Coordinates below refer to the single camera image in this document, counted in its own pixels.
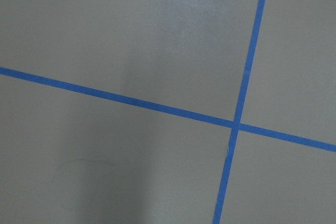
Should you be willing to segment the blue tape grid lines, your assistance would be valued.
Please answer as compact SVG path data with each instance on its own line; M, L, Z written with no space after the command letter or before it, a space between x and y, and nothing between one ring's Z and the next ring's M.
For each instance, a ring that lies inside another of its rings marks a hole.
M180 108L175 108L172 106L167 106L164 104L154 103L146 100L136 99L116 93L106 92L98 89L93 89L85 86L80 86L77 84L64 82L56 79L46 78L43 76L26 73L10 68L1 67L1 74L4 76L9 76L25 81L30 81L34 83L43 84L46 86L51 86L63 90L68 90L71 92L81 93L85 95L89 95L92 97L97 97L101 99L106 99L114 102L119 102L127 105L136 106L139 108L144 108L148 110L158 111L166 114L171 114L175 116L179 116L182 118L187 118L191 120L196 120L200 122L209 123L212 125L218 125L223 126L226 128L229 128L231 130L229 142L228 142L228 148L227 148L227 154L225 157L225 163L223 165L223 171L221 175L221 181L218 189L218 194L216 198L216 205L214 209L214 215L213 215L213 223L220 223L223 213L223 208L225 204L225 197L227 193L227 188L229 184L229 177L230 177L230 171L232 168L233 160L234 160L234 154L235 154L235 148L236 143L238 140L238 134L239 132L248 132L256 135L266 136L269 138L287 141L299 145L304 145L324 151L329 152L335 152L335 145L327 142L321 142L301 136L291 135L288 133L278 132L270 129L265 129L262 127L257 127L249 124L242 123L242 115L244 111L244 105L246 101L247 91L248 91L248 85L250 81L250 74L252 72L253 63L254 63L254 56L255 51L257 48L258 38L259 38L259 31L262 23L263 18L263 12L265 9L265 3L266 0L258 0L255 18L254 18L254 24L253 29L251 32L251 37L249 41L249 47L248 52L245 60L244 65L244 72L242 81L240 84L239 89L239 95L237 98L236 103L236 109L234 118L232 120L217 118L214 116L201 114L197 112L192 112Z

